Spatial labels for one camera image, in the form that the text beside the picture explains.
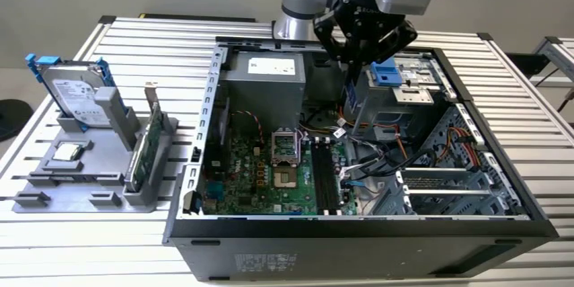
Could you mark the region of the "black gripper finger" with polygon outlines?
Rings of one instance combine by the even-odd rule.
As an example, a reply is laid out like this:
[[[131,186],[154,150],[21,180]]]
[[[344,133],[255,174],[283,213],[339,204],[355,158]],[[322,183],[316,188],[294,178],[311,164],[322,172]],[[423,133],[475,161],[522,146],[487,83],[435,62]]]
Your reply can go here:
[[[417,39],[418,33],[407,20],[386,24],[368,23],[359,29],[359,75],[371,63],[383,63]]]
[[[335,11],[328,11],[323,15],[318,15],[312,21],[315,36],[330,58],[340,64],[340,69],[346,71],[346,83],[355,85],[359,77],[356,42],[348,37],[346,37],[344,42],[339,42],[335,39],[332,32],[336,25],[338,17]]]

